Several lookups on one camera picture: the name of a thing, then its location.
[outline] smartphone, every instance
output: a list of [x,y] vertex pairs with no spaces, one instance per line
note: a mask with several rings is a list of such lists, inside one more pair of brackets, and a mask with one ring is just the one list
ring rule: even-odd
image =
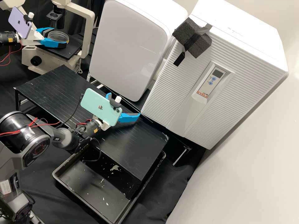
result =
[[32,23],[24,19],[24,14],[17,7],[12,8],[8,22],[21,38],[26,39],[28,37]]

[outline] black foam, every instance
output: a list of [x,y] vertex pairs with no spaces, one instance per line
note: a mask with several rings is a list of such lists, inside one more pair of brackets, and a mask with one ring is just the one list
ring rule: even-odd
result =
[[[187,18],[177,29],[174,30],[173,36],[182,44],[186,45],[190,38],[199,31],[200,27],[190,18]],[[207,35],[199,35],[194,43],[188,47],[188,51],[197,58],[212,44],[212,39]]]

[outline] label sticker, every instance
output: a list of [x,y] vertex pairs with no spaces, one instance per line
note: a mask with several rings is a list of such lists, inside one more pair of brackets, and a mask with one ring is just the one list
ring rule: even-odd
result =
[[3,195],[9,194],[12,192],[12,189],[10,188],[10,184],[8,180],[0,182],[0,191]]

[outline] white appliance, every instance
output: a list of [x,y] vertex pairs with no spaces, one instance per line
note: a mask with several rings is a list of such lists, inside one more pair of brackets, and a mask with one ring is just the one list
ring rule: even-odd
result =
[[172,0],[108,0],[98,27],[90,77],[137,101],[188,17]]
[[141,113],[211,149],[288,75],[277,30],[223,0],[200,0],[190,18],[212,45],[197,59],[177,41]]

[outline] white wall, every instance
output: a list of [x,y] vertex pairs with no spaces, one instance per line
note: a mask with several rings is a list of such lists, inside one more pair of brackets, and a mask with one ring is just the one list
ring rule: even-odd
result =
[[167,224],[298,224],[299,1],[229,2],[278,29],[290,75],[196,169]]

